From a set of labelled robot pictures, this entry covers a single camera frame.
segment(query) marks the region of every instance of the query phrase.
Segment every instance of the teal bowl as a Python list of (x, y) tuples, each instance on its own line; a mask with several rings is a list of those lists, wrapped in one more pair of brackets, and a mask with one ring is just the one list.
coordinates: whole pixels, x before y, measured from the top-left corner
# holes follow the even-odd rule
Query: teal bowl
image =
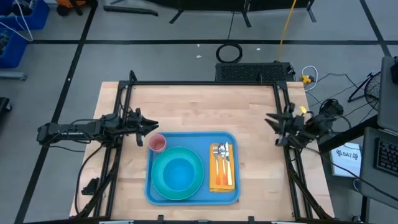
[(199, 156), (186, 147), (171, 147), (161, 153), (152, 166), (152, 183), (169, 200), (191, 197), (204, 178)]

